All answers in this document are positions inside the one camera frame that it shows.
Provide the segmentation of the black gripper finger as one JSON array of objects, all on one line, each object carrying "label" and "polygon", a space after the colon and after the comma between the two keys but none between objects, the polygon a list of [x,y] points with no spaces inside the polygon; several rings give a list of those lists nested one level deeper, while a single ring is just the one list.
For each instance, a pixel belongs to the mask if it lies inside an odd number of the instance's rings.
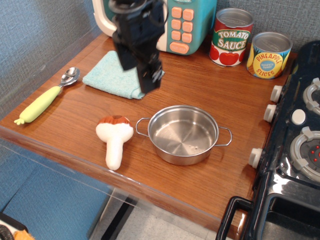
[{"label": "black gripper finger", "polygon": [[116,48],[120,64],[124,71],[131,70],[137,66],[137,60],[129,48],[123,44],[117,44]]},{"label": "black gripper finger", "polygon": [[136,69],[143,94],[152,92],[161,86],[163,68],[158,53],[153,53],[148,60],[139,61]]}]

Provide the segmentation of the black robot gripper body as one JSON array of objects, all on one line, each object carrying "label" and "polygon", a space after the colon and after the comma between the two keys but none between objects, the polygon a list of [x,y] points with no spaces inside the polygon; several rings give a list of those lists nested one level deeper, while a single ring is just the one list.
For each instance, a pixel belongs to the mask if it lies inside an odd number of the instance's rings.
[{"label": "black robot gripper body", "polygon": [[162,0],[113,0],[115,49],[119,44],[126,46],[137,64],[159,54],[157,43],[165,33],[164,4]]}]

